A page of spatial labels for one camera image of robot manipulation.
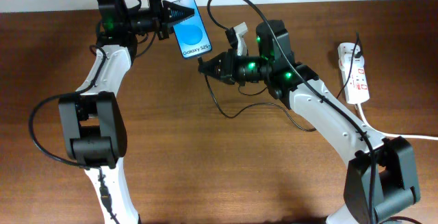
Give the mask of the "blue Galaxy smartphone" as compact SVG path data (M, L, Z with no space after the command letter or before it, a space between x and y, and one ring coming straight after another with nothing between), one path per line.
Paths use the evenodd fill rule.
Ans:
M183 59L188 60L210 52L212 45L195 0L177 0L174 3L194 10L194 16L173 27Z

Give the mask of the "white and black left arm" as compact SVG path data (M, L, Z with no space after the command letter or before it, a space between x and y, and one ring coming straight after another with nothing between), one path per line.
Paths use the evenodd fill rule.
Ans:
M105 223L140 223L125 178L127 131L116 95L139 57L138 36L167 39L194 10L165 0L148 0L147 8L97 2L95 62L83 84L58 102L66 152L92 182Z

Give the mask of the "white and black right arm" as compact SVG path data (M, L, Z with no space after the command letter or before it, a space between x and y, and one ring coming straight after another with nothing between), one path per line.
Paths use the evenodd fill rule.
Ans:
M246 29L226 32L231 48L209 61L200 73L225 84L263 81L274 99L303 117L331 144L347 166L344 204L326 217L303 223L384 223L421 198L411 144L376 132L340 103L318 74L296 62L283 21L256 28L259 54L249 56Z

